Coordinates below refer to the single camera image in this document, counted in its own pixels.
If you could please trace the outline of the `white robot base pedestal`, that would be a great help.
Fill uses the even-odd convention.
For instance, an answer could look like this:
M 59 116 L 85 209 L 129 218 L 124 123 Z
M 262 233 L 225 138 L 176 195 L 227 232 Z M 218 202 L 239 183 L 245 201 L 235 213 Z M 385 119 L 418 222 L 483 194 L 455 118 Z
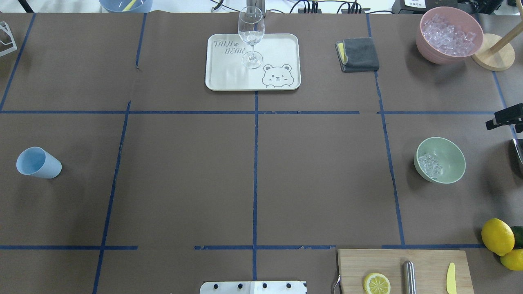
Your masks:
M 209 281 L 200 294 L 307 294 L 305 281 Z

